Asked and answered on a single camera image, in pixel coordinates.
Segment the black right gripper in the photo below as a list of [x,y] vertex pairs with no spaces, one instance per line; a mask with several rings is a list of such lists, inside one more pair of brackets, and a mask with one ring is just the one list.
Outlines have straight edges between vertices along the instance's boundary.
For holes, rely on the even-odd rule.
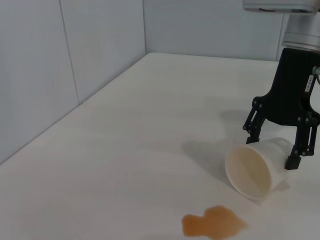
[[295,142],[284,168],[296,170],[302,157],[313,156],[320,114],[311,107],[315,77],[313,68],[320,65],[320,55],[306,50],[284,48],[269,92],[256,96],[243,125],[249,137],[246,144],[260,141],[265,119],[281,125],[296,126]]

